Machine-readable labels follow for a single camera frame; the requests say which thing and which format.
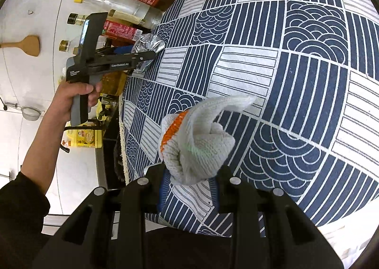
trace wooden spatula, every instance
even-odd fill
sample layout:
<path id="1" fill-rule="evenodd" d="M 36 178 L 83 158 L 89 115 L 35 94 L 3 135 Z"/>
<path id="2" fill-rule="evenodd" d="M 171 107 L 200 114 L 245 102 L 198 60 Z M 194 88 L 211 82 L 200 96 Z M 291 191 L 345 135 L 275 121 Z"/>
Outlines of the wooden spatula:
<path id="1" fill-rule="evenodd" d="M 20 42 L 1 43 L 1 47 L 17 47 L 30 56 L 39 55 L 39 38 L 38 36 L 29 35 Z"/>

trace human arm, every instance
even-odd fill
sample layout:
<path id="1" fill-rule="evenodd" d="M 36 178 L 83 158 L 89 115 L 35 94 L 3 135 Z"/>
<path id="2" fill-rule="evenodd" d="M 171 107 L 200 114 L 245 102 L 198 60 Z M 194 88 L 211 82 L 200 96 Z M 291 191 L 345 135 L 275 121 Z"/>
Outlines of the human arm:
<path id="1" fill-rule="evenodd" d="M 54 177 L 64 127 L 70 120 L 73 97 L 89 94 L 88 105 L 94 106 L 100 90 L 101 83 L 95 88 L 84 83 L 63 82 L 59 85 L 21 168 L 22 174 L 33 181 L 43 194 L 46 194 Z"/>

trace screw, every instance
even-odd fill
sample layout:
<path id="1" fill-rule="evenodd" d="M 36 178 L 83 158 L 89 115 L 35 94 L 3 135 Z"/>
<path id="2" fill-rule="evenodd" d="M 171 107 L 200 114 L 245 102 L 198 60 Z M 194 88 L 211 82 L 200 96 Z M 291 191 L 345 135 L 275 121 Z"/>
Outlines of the screw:
<path id="1" fill-rule="evenodd" d="M 138 178 L 137 183 L 141 186 L 149 183 L 149 180 L 146 177 Z"/>
<path id="2" fill-rule="evenodd" d="M 275 188 L 274 190 L 272 190 L 272 192 L 276 196 L 283 196 L 284 194 L 284 191 L 281 188 Z"/>
<path id="3" fill-rule="evenodd" d="M 241 179 L 238 178 L 238 177 L 232 177 L 232 178 L 229 179 L 229 181 L 230 181 L 231 184 L 235 184 L 235 185 L 241 183 Z"/>
<path id="4" fill-rule="evenodd" d="M 94 189 L 94 194 L 97 196 L 103 195 L 105 192 L 105 189 L 103 187 L 97 187 Z"/>

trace black mount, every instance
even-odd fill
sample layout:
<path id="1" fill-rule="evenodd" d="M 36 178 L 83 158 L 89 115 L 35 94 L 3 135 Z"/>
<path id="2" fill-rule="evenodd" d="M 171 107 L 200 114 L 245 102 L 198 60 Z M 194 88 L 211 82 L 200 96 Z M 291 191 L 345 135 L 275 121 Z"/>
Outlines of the black mount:
<path id="1" fill-rule="evenodd" d="M 162 163 L 123 189 L 94 189 L 47 242 L 32 268 L 50 269 L 52 263 L 56 269 L 106 268 L 114 212 L 120 211 L 115 268 L 144 269 L 144 213 L 158 213 L 164 171 Z M 282 189 L 257 190 L 232 177 L 227 166 L 216 180 L 218 211 L 234 214 L 231 269 L 343 269 L 327 240 Z M 258 212 L 263 213 L 266 237 L 260 236 Z"/>

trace metal strainer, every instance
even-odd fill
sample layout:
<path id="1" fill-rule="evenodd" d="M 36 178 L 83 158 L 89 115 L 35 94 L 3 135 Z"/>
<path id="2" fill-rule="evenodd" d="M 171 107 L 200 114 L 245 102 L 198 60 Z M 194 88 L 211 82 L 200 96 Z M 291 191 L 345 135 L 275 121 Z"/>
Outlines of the metal strainer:
<path id="1" fill-rule="evenodd" d="M 36 109 L 35 107 L 31 107 L 31 106 L 20 107 L 17 103 L 13 104 L 13 103 L 5 102 L 4 110 L 6 111 L 8 107 L 11 107 L 12 109 L 16 109 L 16 110 L 21 110 L 22 116 L 26 120 L 29 120 L 29 121 L 36 121 L 43 112 L 43 111 L 40 111 L 39 109 Z"/>

